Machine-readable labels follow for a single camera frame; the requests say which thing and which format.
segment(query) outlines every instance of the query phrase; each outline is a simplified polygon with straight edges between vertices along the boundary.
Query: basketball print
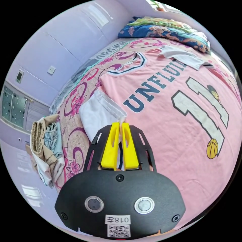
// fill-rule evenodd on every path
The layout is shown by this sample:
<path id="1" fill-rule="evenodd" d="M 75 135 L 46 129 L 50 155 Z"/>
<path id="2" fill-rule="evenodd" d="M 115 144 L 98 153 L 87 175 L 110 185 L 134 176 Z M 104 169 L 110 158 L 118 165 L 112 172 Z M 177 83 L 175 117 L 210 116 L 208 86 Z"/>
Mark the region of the basketball print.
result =
<path id="1" fill-rule="evenodd" d="M 209 159 L 213 159 L 218 153 L 218 142 L 215 139 L 211 139 L 207 144 L 207 156 Z"/>

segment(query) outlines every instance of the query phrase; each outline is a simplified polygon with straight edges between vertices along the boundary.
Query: glass pane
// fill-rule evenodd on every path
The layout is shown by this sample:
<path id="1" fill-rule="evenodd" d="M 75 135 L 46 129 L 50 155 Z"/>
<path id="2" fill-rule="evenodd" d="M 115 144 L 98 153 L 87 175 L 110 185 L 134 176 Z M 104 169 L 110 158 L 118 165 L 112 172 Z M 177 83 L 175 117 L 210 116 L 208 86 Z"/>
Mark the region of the glass pane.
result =
<path id="1" fill-rule="evenodd" d="M 13 93 L 11 123 L 23 128 L 26 98 Z"/>
<path id="2" fill-rule="evenodd" d="M 179 10 L 179 9 L 177 9 L 177 8 L 174 8 L 174 7 L 172 7 L 172 6 L 169 6 L 169 5 L 167 5 L 167 4 L 165 4 L 165 6 L 166 6 L 168 9 L 173 9 L 173 10 L 177 10 L 177 11 L 180 11 L 180 12 L 181 12 L 181 10 Z"/>
<path id="3" fill-rule="evenodd" d="M 10 112 L 11 112 L 11 101 L 12 101 L 13 92 L 4 86 L 3 92 L 3 101 L 2 101 L 2 117 L 11 121 Z"/>

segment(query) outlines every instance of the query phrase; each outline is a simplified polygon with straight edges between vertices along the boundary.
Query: light switch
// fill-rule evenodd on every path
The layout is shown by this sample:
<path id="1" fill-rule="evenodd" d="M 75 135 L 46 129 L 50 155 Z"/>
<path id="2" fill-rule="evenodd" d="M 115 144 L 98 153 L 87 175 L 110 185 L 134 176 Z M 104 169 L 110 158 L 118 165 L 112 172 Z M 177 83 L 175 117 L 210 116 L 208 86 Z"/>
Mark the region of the light switch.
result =
<path id="1" fill-rule="evenodd" d="M 51 75 L 53 75 L 54 71 L 55 71 L 55 67 L 53 67 L 53 66 L 51 66 L 51 67 L 48 69 L 48 73 L 51 74 Z"/>

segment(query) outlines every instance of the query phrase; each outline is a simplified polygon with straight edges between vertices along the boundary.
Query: window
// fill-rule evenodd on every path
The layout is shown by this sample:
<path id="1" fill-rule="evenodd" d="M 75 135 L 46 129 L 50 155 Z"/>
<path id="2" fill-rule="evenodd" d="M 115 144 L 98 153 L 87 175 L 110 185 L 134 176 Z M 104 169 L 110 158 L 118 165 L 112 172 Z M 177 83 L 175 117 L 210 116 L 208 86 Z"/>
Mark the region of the window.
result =
<path id="1" fill-rule="evenodd" d="M 0 119 L 15 129 L 30 133 L 34 121 L 49 115 L 49 107 L 21 93 L 8 82 L 0 97 Z"/>
<path id="2" fill-rule="evenodd" d="M 160 2 L 157 2 L 154 0 L 146 0 L 146 1 L 154 8 L 155 11 L 161 11 L 160 9 L 163 9 L 163 11 L 166 11 L 166 12 L 175 12 L 175 13 L 185 14 L 182 11 L 180 11 L 179 9 L 174 8 L 174 7 L 164 4 L 164 3 L 160 3 Z"/>

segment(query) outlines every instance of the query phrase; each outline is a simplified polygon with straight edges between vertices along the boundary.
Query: floral bedsheet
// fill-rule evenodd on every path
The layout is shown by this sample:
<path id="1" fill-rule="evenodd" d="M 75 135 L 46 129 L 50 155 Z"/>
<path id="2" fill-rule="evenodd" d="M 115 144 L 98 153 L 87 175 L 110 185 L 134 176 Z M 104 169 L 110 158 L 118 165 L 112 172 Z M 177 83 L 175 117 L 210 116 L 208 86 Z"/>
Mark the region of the floral bedsheet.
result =
<path id="1" fill-rule="evenodd" d="M 228 70 L 224 70 L 209 54 L 198 52 L 192 47 L 176 41 L 158 38 L 141 38 L 124 45 L 118 52 L 113 53 L 108 58 L 100 60 L 95 66 L 87 70 L 57 110 L 62 131 L 62 147 L 65 157 L 65 168 L 55 184 L 58 192 L 68 179 L 83 171 L 90 141 L 87 138 L 78 111 L 80 106 L 102 85 L 100 76 L 130 61 L 135 52 L 144 52 L 162 45 L 179 46 L 181 49 L 192 52 L 198 57 L 202 57 L 206 61 L 212 63 L 220 74 L 228 79 L 228 83 L 232 88 L 237 89 L 236 81 Z"/>

